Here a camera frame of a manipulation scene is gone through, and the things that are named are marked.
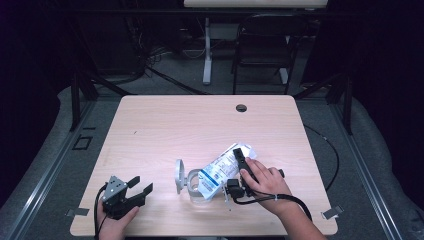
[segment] chair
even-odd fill
[[[243,20],[237,32],[231,73],[236,94],[238,67],[289,69],[287,94],[299,40],[308,28],[306,19],[293,15],[256,14]]]

